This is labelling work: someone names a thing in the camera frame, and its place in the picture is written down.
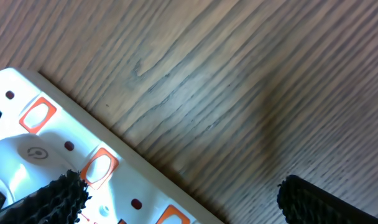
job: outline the wooden table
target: wooden table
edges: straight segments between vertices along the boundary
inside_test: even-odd
[[[40,71],[220,219],[297,174],[378,217],[378,1],[0,0]]]

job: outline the white power strip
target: white power strip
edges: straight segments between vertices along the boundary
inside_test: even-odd
[[[82,170],[93,198],[80,223],[222,223],[43,76],[7,68],[0,71],[0,140],[24,133]]]

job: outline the round hole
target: round hole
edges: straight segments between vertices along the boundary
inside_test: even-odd
[[[132,199],[131,205],[136,209],[139,210],[142,208],[142,202],[140,202],[138,199]]]
[[[75,148],[75,145],[71,141],[65,142],[65,148],[69,151],[72,151]]]
[[[103,216],[103,217],[107,217],[109,216],[109,208],[105,205],[101,205],[99,207],[99,213]]]
[[[13,91],[7,91],[6,93],[5,93],[5,96],[8,98],[8,99],[13,99],[14,97],[15,97],[15,93],[13,92]]]

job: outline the orange switch frame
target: orange switch frame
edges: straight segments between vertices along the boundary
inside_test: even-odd
[[[45,117],[45,119],[41,122],[41,124],[39,124],[38,126],[36,126],[35,128],[29,128],[25,123],[24,123],[24,120],[26,118],[26,116],[29,114],[29,112],[35,108],[36,106],[38,105],[41,105],[41,104],[45,104],[48,106],[48,113]],[[23,126],[23,128],[25,128],[26,130],[28,130],[29,133],[31,134],[37,134],[38,131],[40,131],[40,129],[51,119],[51,117],[57,112],[57,109],[56,107],[54,107],[48,100],[46,100],[44,97],[40,97],[31,107],[28,111],[26,111],[25,115],[23,115],[23,117],[19,120],[19,124],[21,124]]]
[[[109,166],[109,170],[108,172],[105,174],[104,177],[102,177],[101,179],[99,179],[97,182],[94,182],[94,183],[91,183],[89,180],[87,180],[86,178],[86,173],[88,171],[88,168],[90,167],[91,163],[94,162],[95,159],[103,156],[103,155],[106,155],[110,158],[111,160],[111,163],[110,163],[110,166]],[[94,188],[95,190],[98,190],[103,183],[105,183],[107,180],[110,179],[111,177],[111,174],[113,173],[113,171],[117,168],[117,166],[119,165],[119,161],[110,153],[108,152],[105,148],[100,148],[98,150],[98,152],[96,152],[95,156],[93,156],[91,158],[91,160],[87,163],[87,165],[85,165],[84,169],[81,171],[80,173],[80,177],[85,180],[85,182],[91,186],[92,188]]]
[[[190,219],[186,217],[181,211],[175,208],[173,205],[169,205],[164,211],[163,215],[159,218],[156,224],[163,224],[163,222],[172,215],[178,216],[182,220],[182,224],[190,224]]]

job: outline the wooden surface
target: wooden surface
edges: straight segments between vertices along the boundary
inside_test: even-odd
[[[378,1],[0,0],[39,70],[225,222],[297,174],[378,217]]]

